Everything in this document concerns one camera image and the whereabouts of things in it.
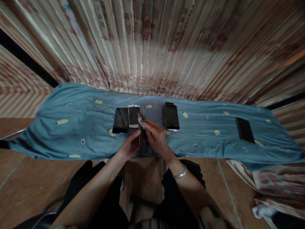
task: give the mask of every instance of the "white smartphone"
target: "white smartphone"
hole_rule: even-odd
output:
[[[139,105],[128,106],[129,128],[139,128],[138,113],[141,112]]]

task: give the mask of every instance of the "person's left hand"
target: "person's left hand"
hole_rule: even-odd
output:
[[[140,133],[141,131],[138,130],[137,132],[134,132],[132,135],[130,135],[118,150],[117,154],[122,157],[125,162],[132,158],[139,150],[140,146],[138,136]]]

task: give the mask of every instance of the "phone screen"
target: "phone screen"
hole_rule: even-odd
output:
[[[249,121],[241,118],[236,118],[236,121],[240,139],[255,144]]]
[[[129,107],[129,125],[138,125],[138,113],[140,112],[140,107]]]
[[[128,130],[128,108],[117,108],[115,111],[112,133],[127,133]]]
[[[166,116],[166,128],[167,129],[179,129],[179,119],[177,106],[165,105],[165,116]]]

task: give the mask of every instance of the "person's right hand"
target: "person's right hand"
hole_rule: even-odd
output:
[[[146,135],[148,142],[152,149],[161,157],[166,157],[173,154],[165,139],[165,131],[156,123],[149,120],[142,121],[143,126],[146,127]]]

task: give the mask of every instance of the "smartphone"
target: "smartphone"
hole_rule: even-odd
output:
[[[165,103],[165,129],[179,131],[179,119],[177,106],[173,103]]]
[[[128,108],[117,108],[115,110],[112,133],[127,133],[128,130]]]
[[[141,113],[138,113],[138,118],[141,117],[142,120],[144,120],[143,116]],[[139,125],[139,130],[141,131],[141,134],[139,136],[139,147],[140,147],[140,152],[143,154],[148,153],[148,140],[147,140],[147,135],[146,131],[143,129],[141,125]]]
[[[139,128],[138,113],[140,113],[139,105],[128,106],[129,128]]]
[[[236,118],[236,122],[240,139],[245,142],[255,144],[249,121],[241,118]]]

